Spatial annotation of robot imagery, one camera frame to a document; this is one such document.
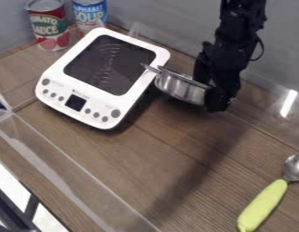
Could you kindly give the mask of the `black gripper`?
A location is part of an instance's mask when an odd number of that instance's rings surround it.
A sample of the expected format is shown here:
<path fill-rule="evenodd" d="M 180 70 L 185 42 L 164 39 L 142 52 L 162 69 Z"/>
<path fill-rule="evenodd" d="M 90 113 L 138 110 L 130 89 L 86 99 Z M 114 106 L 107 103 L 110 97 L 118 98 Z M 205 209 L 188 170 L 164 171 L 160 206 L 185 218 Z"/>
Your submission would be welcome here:
<path fill-rule="evenodd" d="M 204 42 L 194 67 L 193 80 L 214 87 L 205 91 L 204 106 L 208 112 L 225 111 L 236 101 L 240 90 L 240 73 L 252 58 L 257 39 L 245 43 Z"/>

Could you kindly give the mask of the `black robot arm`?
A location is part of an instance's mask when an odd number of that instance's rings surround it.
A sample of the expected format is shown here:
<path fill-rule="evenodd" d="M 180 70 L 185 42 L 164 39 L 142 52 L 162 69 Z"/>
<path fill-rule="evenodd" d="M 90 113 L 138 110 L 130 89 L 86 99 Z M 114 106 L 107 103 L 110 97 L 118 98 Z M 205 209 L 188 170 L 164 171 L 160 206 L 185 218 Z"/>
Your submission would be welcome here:
<path fill-rule="evenodd" d="M 204 94 L 209 112 L 225 111 L 240 90 L 240 73 L 264 55 L 257 31 L 266 21 L 266 0 L 221 0 L 214 42 L 204 41 L 193 67 L 193 80 L 214 85 Z"/>

